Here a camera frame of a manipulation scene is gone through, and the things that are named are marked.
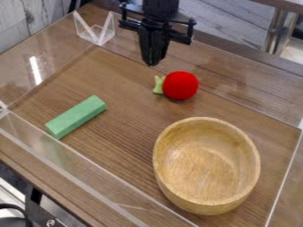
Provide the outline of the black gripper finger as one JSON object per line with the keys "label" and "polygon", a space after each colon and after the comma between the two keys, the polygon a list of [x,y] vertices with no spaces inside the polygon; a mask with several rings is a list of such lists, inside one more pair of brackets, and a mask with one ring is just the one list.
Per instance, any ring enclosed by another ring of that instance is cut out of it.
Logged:
{"label": "black gripper finger", "polygon": [[139,42],[142,50],[142,60],[148,66],[154,66],[156,59],[152,57],[152,32],[147,27],[139,27]]}
{"label": "black gripper finger", "polygon": [[172,26],[167,23],[158,23],[156,28],[154,31],[154,41],[155,41],[155,59],[156,63],[164,59],[168,46],[170,46],[170,41],[171,41],[171,35],[170,35],[170,29]]}

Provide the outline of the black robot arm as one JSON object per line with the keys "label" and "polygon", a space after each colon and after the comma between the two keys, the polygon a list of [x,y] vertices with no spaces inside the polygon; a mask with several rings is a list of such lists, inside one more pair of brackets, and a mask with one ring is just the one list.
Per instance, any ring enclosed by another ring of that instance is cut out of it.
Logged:
{"label": "black robot arm", "polygon": [[166,58],[170,42],[190,45],[196,20],[179,12],[180,0],[142,0],[142,5],[120,0],[120,28],[139,36],[142,60],[156,66]]}

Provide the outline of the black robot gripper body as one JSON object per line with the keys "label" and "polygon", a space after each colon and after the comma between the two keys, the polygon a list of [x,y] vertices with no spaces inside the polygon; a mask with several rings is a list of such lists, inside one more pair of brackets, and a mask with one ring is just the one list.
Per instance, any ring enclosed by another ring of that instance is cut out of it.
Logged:
{"label": "black robot gripper body", "polygon": [[[163,32],[178,43],[192,43],[196,20],[179,12],[179,2],[122,2],[120,13],[120,27],[132,31],[144,27],[148,31]],[[172,29],[172,23],[186,25],[187,31]]]}

